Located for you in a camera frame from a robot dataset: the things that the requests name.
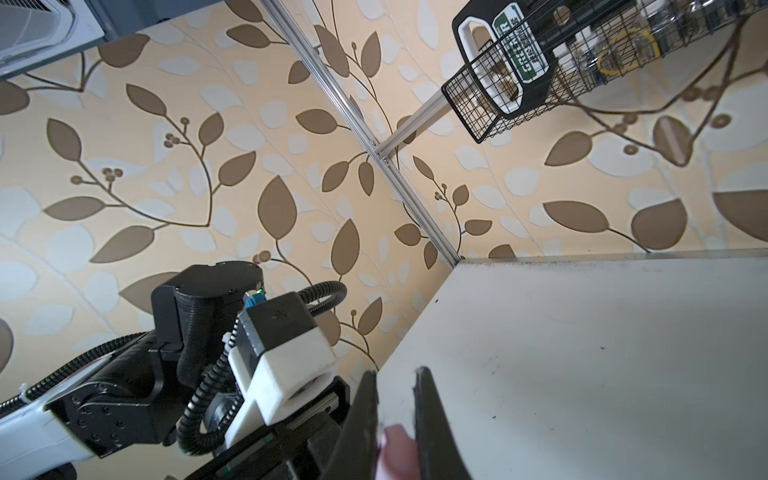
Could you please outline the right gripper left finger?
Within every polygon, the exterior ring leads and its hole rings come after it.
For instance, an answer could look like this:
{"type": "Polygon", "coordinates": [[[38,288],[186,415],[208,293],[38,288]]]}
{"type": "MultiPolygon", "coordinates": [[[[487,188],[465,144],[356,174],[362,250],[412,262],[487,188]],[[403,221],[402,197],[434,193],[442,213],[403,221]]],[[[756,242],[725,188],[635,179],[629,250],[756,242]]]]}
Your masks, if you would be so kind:
{"type": "Polygon", "coordinates": [[[322,470],[323,480],[374,479],[378,458],[377,375],[361,377],[355,399],[344,421],[330,460],[322,470]]]}

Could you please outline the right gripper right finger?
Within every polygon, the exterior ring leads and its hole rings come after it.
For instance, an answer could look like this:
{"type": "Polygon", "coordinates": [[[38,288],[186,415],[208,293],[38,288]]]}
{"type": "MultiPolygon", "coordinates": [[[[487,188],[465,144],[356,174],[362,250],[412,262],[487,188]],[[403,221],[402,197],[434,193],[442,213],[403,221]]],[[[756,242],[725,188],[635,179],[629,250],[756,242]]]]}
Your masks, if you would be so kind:
{"type": "Polygon", "coordinates": [[[434,377],[426,366],[416,371],[414,427],[420,475],[424,480],[470,480],[452,434],[434,377]]]}

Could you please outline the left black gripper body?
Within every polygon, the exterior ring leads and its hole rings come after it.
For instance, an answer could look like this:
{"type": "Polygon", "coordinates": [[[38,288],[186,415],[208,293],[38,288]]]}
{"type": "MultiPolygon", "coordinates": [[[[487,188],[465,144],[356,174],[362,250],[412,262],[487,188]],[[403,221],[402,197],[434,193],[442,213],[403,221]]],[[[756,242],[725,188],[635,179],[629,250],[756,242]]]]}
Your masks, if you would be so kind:
{"type": "Polygon", "coordinates": [[[350,386],[337,376],[298,412],[258,428],[188,477],[318,479],[330,461],[350,406],[350,386]]]}

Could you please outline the pink pen cap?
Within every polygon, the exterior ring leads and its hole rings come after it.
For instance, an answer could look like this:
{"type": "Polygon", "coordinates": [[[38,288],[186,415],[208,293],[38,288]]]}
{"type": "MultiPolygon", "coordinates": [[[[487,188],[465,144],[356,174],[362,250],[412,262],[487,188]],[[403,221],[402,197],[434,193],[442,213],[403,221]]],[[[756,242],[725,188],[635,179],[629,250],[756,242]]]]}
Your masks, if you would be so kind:
{"type": "Polygon", "coordinates": [[[418,446],[402,425],[383,430],[377,457],[375,480],[419,480],[418,446]]]}

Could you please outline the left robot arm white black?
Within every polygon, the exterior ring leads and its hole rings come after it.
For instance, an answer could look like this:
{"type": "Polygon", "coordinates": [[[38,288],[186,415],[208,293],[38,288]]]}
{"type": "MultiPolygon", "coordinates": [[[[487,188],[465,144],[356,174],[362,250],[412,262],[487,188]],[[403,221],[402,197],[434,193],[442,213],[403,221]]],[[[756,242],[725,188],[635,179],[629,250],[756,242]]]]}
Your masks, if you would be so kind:
{"type": "Polygon", "coordinates": [[[319,320],[324,281],[268,298],[250,262],[193,265],[155,287],[150,331],[78,355],[1,406],[5,479],[74,479],[134,445],[177,446],[198,479],[317,479],[350,407],[319,320]]]}

